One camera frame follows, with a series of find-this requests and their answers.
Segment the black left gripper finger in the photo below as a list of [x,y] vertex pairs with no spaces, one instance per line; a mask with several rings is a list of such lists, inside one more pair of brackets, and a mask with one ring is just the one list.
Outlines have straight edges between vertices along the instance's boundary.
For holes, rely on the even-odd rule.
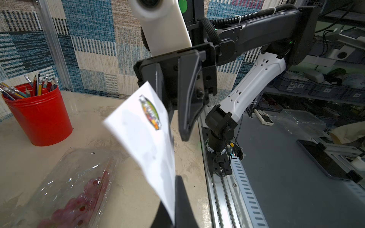
[[163,203],[159,204],[155,219],[150,228],[198,228],[194,217],[191,204],[186,192],[185,185],[181,176],[175,179],[175,224],[172,223],[170,216]]

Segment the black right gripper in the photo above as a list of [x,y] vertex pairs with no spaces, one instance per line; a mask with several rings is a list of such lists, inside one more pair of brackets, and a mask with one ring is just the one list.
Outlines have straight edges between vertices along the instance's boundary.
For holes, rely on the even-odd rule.
[[140,60],[134,65],[138,85],[149,82],[168,111],[178,110],[182,141],[189,141],[194,124],[217,94],[216,50],[205,43]]

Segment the clear box of red grapes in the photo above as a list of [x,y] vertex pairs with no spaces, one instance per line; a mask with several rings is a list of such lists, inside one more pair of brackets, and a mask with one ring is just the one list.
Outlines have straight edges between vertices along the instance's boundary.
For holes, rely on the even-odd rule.
[[1,204],[2,228],[100,228],[121,153],[71,148],[23,206]]

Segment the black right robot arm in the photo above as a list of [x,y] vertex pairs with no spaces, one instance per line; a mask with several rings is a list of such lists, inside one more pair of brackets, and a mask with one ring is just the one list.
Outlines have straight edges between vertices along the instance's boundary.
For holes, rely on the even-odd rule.
[[205,118],[206,166],[212,174],[227,176],[232,174],[233,157],[243,158],[234,142],[241,116],[252,113],[254,101],[274,78],[306,58],[321,9],[283,4],[214,20],[203,17],[199,10],[194,5],[187,14],[179,14],[192,39],[190,47],[157,54],[151,33],[141,28],[152,56],[136,62],[134,71],[140,86],[146,82],[152,86],[169,116],[178,112],[181,139],[188,141],[210,96],[217,94],[217,67],[257,50],[246,76]]

